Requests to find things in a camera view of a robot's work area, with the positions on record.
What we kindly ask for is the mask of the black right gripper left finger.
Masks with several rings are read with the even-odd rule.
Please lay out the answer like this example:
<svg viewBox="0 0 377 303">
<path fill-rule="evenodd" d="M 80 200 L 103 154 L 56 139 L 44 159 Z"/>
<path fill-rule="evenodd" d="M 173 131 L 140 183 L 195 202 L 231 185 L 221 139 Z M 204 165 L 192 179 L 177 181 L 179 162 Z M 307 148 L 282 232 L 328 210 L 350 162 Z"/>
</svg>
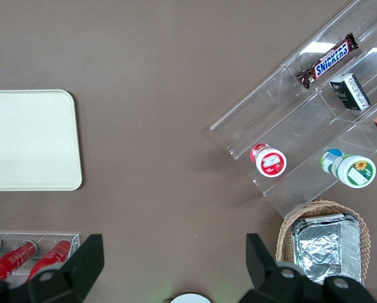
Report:
<svg viewBox="0 0 377 303">
<path fill-rule="evenodd" d="M 44 270 L 16 288 L 0 281 L 0 302 L 83 302 L 103 269 L 103 237 L 91 234 L 59 269 Z"/>
</svg>

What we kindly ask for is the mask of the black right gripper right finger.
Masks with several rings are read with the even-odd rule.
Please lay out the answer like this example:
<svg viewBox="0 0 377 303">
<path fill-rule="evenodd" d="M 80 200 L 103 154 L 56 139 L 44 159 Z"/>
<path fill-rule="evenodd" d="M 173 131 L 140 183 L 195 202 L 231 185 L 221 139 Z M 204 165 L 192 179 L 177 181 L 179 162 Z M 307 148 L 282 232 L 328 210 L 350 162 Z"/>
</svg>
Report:
<svg viewBox="0 0 377 303">
<path fill-rule="evenodd" d="M 246 235 L 246 267 L 253 288 L 241 302 L 376 302 L 356 280 L 329 276 L 322 285 L 294 267 L 278 265 L 259 234 Z"/>
</svg>

